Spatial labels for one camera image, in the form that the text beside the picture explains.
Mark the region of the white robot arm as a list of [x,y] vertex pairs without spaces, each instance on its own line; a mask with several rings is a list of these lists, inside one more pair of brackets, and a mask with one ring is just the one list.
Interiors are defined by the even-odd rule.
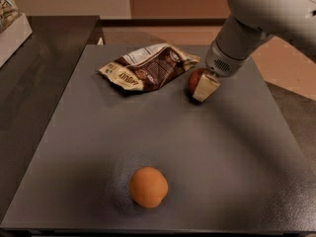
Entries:
[[227,0],[230,15],[211,43],[205,68],[189,79],[193,98],[205,101],[273,37],[316,62],[316,0]]

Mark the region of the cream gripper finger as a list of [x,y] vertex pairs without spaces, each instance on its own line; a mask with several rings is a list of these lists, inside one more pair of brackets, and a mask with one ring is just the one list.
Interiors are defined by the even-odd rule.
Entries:
[[199,79],[193,98],[202,103],[210,97],[219,86],[220,82],[217,76],[214,73],[205,71]]

